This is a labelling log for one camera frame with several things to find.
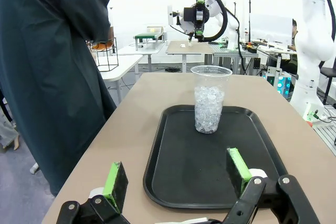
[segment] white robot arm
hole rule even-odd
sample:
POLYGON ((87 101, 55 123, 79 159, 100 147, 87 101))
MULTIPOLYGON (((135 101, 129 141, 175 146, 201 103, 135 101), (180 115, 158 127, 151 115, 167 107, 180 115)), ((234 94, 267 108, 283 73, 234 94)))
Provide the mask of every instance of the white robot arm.
MULTIPOLYGON (((225 6, 221 0, 205 0, 205 6, 209 10, 210 17, 218 18, 223 14, 224 23, 216 36, 204 38, 200 41, 212 41, 219 38, 225 31, 228 24, 228 15, 223 10, 225 6)), ((318 108, 318 115, 323 113, 323 104, 317 97, 321 61, 327 61, 333 57, 334 44, 328 32, 328 25, 325 18, 325 0, 302 0, 303 21, 305 25, 295 38, 298 53, 298 74, 295 90, 291 104, 303 115, 308 105, 318 108)), ((194 29, 192 22, 183 20, 181 13, 181 27, 189 34, 194 29)))

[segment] table leg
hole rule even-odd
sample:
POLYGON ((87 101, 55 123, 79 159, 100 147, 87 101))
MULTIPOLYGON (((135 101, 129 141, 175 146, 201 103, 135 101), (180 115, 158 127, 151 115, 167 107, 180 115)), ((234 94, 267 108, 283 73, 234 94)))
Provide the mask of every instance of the table leg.
POLYGON ((221 57, 214 57, 213 58, 213 64, 212 65, 215 65, 215 66, 219 66, 219 59, 220 59, 221 57))
POLYGON ((120 83, 120 79, 115 81, 116 83, 116 87, 117 87, 117 94, 118 94, 118 102, 119 104, 121 103, 121 100, 122 100, 122 95, 121 95, 121 83, 120 83))
POLYGON ((148 71, 152 72, 152 57, 148 55, 148 71))
POLYGON ((248 74, 249 74, 250 76, 256 76, 257 73, 258 73, 258 69, 254 69, 254 68, 253 68, 253 67, 254 67, 254 59, 255 59, 255 58, 251 58, 251 59, 250 59, 251 62, 250 62, 249 70, 248 70, 248 71, 249 71, 248 74))
POLYGON ((182 73, 187 73, 187 55, 182 55, 182 73))
POLYGON ((279 75, 280 75, 280 66, 281 66, 281 55, 278 55, 278 60, 277 60, 277 71, 275 72, 275 77, 274 77, 274 85, 276 89, 278 89, 278 82, 279 82, 279 75))
POLYGON ((240 61, 239 57, 235 57, 234 58, 234 62, 233 62, 233 74, 238 74, 239 61, 240 61))
POLYGON ((212 65, 212 55, 204 55, 204 65, 212 65))
POLYGON ((230 57, 223 57, 222 67, 224 68, 231 68, 231 58, 230 57))
POLYGON ((137 82, 140 78, 140 76, 139 76, 139 65, 138 64, 134 65, 134 74, 135 74, 135 82, 137 82))

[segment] white device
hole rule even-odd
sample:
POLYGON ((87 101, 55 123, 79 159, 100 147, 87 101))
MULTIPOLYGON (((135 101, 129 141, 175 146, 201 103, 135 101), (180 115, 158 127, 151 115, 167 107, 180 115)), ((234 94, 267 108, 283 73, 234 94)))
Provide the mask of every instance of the white device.
MULTIPOLYGON (((317 104, 323 113, 323 104, 317 96, 321 61, 333 57, 334 43, 328 31, 325 17, 326 0, 302 0, 303 21, 300 32, 295 37, 298 54, 298 74, 290 104, 303 116, 308 104, 317 104)), ((210 17, 220 15, 216 0, 205 0, 210 17)), ((187 34, 193 31, 193 24, 181 21, 181 27, 187 34)))
POLYGON ((265 14, 250 14, 251 40, 292 45, 292 18, 265 14))

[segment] wire basket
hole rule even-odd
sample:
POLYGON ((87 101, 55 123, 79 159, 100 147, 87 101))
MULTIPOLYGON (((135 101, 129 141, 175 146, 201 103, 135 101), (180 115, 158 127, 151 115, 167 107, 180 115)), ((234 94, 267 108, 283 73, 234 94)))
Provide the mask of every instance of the wire basket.
POLYGON ((109 72, 119 66, 117 38, 91 45, 90 51, 100 72, 109 72))

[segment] beige tabletop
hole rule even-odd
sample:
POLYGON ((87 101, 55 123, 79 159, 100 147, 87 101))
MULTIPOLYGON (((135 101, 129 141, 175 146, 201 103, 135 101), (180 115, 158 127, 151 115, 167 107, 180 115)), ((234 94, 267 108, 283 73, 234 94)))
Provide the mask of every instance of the beige tabletop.
POLYGON ((195 54, 212 54, 213 51, 210 49, 208 43, 198 43, 197 41, 192 41, 192 45, 188 45, 188 40, 172 40, 166 50, 166 54, 169 55, 195 55, 195 54))
MULTIPOLYGON (((194 104, 191 73, 146 73, 131 89, 97 135, 56 197, 43 223, 56 223, 68 200, 84 203, 92 189, 104 186, 112 162, 122 161, 129 179, 123 214, 132 224, 183 221, 199 217, 223 220, 227 211, 174 210, 146 195, 142 178, 161 113, 177 104, 194 104)), ((289 174, 296 176, 320 222, 336 223, 336 159, 313 129, 263 78, 232 76, 225 105, 254 111, 267 130, 289 174)), ((278 223, 260 210, 253 223, 278 223)))

